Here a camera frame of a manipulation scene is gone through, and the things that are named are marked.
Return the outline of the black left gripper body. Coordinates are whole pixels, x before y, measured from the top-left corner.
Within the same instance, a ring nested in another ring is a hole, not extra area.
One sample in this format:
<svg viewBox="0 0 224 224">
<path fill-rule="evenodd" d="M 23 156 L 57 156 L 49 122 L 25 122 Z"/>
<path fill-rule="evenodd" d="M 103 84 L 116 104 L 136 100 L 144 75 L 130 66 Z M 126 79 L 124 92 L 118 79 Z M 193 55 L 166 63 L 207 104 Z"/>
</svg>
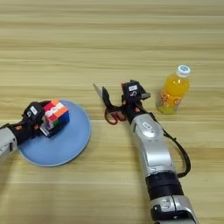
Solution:
<svg viewBox="0 0 224 224">
<path fill-rule="evenodd" d="M 12 131 L 19 144 L 40 135 L 42 119 L 30 120 L 24 118 L 21 122 L 10 124 L 8 128 Z"/>
</svg>

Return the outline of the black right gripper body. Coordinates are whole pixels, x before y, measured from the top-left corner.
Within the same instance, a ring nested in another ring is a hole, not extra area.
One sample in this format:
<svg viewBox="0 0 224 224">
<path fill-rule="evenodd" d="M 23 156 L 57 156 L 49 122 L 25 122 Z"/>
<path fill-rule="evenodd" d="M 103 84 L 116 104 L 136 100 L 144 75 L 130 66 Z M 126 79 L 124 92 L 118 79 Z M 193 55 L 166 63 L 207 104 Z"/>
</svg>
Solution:
<svg viewBox="0 0 224 224">
<path fill-rule="evenodd" d="M 127 100 L 124 97 L 122 98 L 122 119 L 132 123 L 132 121 L 140 115 L 146 114 L 147 110 L 144 109 L 142 104 L 142 99 L 139 100 Z"/>
</svg>

